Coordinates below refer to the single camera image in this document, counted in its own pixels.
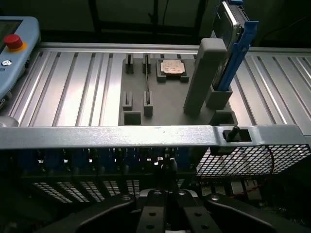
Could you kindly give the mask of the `grey parts rack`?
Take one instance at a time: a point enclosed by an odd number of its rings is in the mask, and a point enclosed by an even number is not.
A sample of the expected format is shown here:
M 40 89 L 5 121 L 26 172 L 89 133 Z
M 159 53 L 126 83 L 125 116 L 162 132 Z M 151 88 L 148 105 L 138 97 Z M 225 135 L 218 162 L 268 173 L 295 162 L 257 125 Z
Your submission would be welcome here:
M 128 54 L 122 64 L 119 125 L 236 126 L 228 104 L 232 90 L 213 88 L 226 52 L 223 40 L 205 38 L 195 58 L 174 59 L 184 63 L 182 74 L 161 71 L 160 62 L 173 58 Z

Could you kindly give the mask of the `black case intrusion switch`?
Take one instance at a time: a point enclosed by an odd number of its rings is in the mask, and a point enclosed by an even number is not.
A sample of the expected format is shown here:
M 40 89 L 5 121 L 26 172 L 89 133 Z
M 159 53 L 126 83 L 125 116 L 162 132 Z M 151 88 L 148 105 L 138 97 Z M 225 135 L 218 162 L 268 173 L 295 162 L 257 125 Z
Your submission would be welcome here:
M 239 142 L 241 141 L 240 128 L 234 126 L 231 130 L 224 130 L 223 137 L 226 142 Z

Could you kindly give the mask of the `silver CPU chip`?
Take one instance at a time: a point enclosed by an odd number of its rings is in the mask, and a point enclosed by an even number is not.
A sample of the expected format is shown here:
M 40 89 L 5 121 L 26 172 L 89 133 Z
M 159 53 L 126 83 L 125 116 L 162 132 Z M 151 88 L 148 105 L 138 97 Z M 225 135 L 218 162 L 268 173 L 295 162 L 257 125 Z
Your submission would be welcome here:
M 182 74 L 185 72 L 184 63 L 181 60 L 163 60 L 160 62 L 160 67 L 165 74 Z

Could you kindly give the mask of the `black open PC case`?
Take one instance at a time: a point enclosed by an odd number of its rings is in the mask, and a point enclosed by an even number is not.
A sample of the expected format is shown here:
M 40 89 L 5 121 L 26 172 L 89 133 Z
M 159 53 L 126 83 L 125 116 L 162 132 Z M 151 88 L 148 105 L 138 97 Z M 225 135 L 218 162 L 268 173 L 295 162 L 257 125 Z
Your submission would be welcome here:
M 165 233 L 191 233 L 175 198 L 222 194 L 311 229 L 311 188 L 291 177 L 311 162 L 295 125 L 0 128 L 0 233 L 41 229 L 118 194 L 141 209 L 155 187 L 158 161 L 177 162 Z

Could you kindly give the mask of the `hard disk with blue carrier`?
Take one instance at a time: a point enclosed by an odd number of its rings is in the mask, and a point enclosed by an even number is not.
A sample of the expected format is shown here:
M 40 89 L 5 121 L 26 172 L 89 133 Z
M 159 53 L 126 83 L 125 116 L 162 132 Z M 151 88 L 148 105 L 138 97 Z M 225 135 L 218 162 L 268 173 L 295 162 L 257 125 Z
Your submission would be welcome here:
M 257 34 L 257 20 L 250 20 L 243 0 L 220 1 L 212 27 L 212 38 L 222 39 L 227 52 L 213 81 L 217 91 L 227 91 Z

